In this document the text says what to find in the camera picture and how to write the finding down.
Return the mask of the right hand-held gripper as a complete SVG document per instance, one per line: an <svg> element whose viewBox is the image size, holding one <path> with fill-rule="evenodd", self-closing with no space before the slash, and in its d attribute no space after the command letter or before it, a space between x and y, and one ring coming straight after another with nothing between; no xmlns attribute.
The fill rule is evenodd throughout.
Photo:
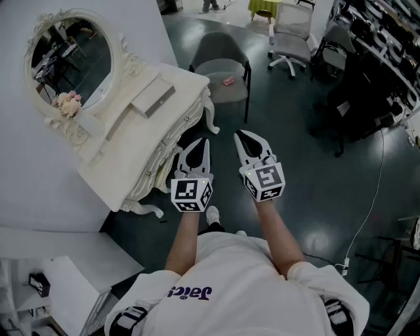
<svg viewBox="0 0 420 336"><path fill-rule="evenodd" d="M237 130L234 142L243 166L239 169L243 185L253 199L262 202L280 197L285 188L284 172L269 143L256 133L246 130Z"/></svg>

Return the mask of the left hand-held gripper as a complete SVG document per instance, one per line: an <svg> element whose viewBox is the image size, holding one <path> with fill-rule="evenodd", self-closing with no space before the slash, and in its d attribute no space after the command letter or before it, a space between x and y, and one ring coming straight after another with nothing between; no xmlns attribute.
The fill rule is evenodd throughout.
<svg viewBox="0 0 420 336"><path fill-rule="evenodd" d="M204 212L213 193L210 143L199 138L182 151L171 180L171 202L180 212Z"/></svg>

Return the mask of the white ornate dressing table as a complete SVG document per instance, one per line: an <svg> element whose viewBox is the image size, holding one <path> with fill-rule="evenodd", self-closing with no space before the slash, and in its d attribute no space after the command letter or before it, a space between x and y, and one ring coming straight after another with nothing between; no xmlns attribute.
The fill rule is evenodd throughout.
<svg viewBox="0 0 420 336"><path fill-rule="evenodd" d="M176 90L150 119L138 113L131 101L117 112L105 112L104 132L93 138L80 126L54 127L43 117L77 152L79 175L111 211L161 217L160 208L140 201L153 188L167 192L165 181L174 157L181 152L177 143L182 134L202 117L213 134L219 128L213 123L215 112L207 77L168 64L143 63L147 68L137 81L139 93L157 76Z"/></svg>

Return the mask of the person's right forearm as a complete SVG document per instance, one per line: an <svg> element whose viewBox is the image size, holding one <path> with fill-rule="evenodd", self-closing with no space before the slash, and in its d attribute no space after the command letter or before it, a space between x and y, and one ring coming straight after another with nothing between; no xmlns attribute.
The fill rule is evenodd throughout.
<svg viewBox="0 0 420 336"><path fill-rule="evenodd" d="M299 244L291 234L271 200L255 202L261 230L278 272L287 278L289 269L305 261Z"/></svg>

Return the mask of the grey upholstered chair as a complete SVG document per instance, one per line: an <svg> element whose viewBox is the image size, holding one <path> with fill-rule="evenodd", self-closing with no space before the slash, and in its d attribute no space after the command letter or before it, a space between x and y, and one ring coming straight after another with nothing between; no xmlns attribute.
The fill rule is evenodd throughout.
<svg viewBox="0 0 420 336"><path fill-rule="evenodd" d="M201 38L188 70L194 73L205 63L216 60L236 62L242 66L243 75L228 71L216 71L207 74L210 98L215 104L227 104L244 100L244 122L247 123L252 74L249 59L230 34L223 31L212 31ZM235 83L230 86L224 86L222 81L230 76L234 77Z"/></svg>

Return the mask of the white ribbed vase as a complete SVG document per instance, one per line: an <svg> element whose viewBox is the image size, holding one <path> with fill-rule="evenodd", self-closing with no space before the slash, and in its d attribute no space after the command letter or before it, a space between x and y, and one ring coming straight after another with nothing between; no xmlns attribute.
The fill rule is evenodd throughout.
<svg viewBox="0 0 420 336"><path fill-rule="evenodd" d="M104 126L93 114L80 110L73 117L73 120L86 130L93 138L101 137L104 132Z"/></svg>

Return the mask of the pink flower bouquet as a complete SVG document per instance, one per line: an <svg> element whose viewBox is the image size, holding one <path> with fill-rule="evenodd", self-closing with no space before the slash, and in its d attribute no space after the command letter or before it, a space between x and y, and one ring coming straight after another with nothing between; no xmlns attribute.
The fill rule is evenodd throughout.
<svg viewBox="0 0 420 336"><path fill-rule="evenodd" d="M75 91L60 93L53 98L51 105L60 110L61 116L72 119L82 110L81 95Z"/></svg>

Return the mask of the person's white t-shirt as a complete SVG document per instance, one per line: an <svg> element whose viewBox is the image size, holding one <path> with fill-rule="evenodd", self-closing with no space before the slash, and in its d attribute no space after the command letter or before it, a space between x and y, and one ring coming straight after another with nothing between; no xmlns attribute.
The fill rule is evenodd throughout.
<svg viewBox="0 0 420 336"><path fill-rule="evenodd" d="M138 276L106 318L106 336L335 336L326 303L339 301L360 336L369 303L332 266L293 265L284 278L260 238L210 232L182 276Z"/></svg>

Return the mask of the yellow cloth covered table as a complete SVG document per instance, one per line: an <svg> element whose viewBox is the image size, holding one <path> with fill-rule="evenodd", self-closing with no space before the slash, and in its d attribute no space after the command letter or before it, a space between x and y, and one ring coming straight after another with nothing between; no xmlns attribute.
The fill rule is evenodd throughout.
<svg viewBox="0 0 420 336"><path fill-rule="evenodd" d="M251 20L256 15L266 18L268 23L272 23L272 19L276 18L278 3L284 0L249 0L248 10L251 12Z"/></svg>

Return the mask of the oval cream framed mirror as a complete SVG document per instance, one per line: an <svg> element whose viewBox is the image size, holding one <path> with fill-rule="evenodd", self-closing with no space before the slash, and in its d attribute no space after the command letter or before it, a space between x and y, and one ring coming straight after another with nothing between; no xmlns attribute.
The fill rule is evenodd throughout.
<svg viewBox="0 0 420 336"><path fill-rule="evenodd" d="M103 17L68 9L37 17L24 56L24 81L31 101L52 126L80 126L51 105L54 97L70 91L81 95L82 110L104 125L105 112L126 107L139 93L137 81L146 68Z"/></svg>

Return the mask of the white power strip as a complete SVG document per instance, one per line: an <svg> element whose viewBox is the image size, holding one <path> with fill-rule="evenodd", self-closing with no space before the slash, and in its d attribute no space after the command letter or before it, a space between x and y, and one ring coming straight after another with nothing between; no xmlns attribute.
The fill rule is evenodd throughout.
<svg viewBox="0 0 420 336"><path fill-rule="evenodd" d="M341 264L337 263L337 264L334 265L335 268L338 268L341 271L341 276L346 276L347 275L349 260L350 259L348 257L345 257L344 261Z"/></svg>

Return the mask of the rack of black devices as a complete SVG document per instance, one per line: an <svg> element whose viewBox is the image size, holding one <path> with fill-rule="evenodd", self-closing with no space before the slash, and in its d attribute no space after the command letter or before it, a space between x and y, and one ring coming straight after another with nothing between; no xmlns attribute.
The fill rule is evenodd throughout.
<svg viewBox="0 0 420 336"><path fill-rule="evenodd" d="M404 117L420 114L420 0L334 0L328 22L392 72Z"/></svg>

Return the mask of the white cabinet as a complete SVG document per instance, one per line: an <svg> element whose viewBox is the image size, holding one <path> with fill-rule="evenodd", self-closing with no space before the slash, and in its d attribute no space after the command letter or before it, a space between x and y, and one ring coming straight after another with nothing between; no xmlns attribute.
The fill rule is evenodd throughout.
<svg viewBox="0 0 420 336"><path fill-rule="evenodd" d="M51 285L48 297L29 285L29 275L38 272ZM69 257L0 259L0 326L9 336L91 336L116 301L110 289L95 289Z"/></svg>

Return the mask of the small black box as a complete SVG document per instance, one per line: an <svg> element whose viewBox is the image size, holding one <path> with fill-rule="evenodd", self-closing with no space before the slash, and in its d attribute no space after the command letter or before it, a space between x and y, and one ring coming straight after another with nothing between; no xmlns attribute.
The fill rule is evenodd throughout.
<svg viewBox="0 0 420 336"><path fill-rule="evenodd" d="M29 275L29 285L32 286L40 297L48 297L51 285L44 273L31 273Z"/></svg>

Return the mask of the black metal frame stand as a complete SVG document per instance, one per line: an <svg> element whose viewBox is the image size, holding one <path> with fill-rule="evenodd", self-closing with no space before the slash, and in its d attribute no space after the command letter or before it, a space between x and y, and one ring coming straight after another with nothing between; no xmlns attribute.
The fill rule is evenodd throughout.
<svg viewBox="0 0 420 336"><path fill-rule="evenodd" d="M366 280L358 279L357 284L382 283L388 290L396 293L408 294L407 291L399 288L399 271L407 253L407 259L415 260L420 263L420 215L398 219L398 222L412 221L413 227L409 231L409 238L392 238L378 236L379 241L388 242L387 247L382 252L380 258L370 257L356 253L359 259L364 259L377 265L374 277Z"/></svg>

